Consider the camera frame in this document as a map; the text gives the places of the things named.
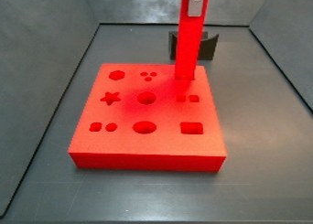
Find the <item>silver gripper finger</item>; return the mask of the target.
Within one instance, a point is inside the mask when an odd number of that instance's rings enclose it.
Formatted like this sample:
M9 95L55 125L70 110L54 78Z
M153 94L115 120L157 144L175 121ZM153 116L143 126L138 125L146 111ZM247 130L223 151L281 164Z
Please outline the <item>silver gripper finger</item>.
M189 0L189 16L202 15L203 1L205 0Z

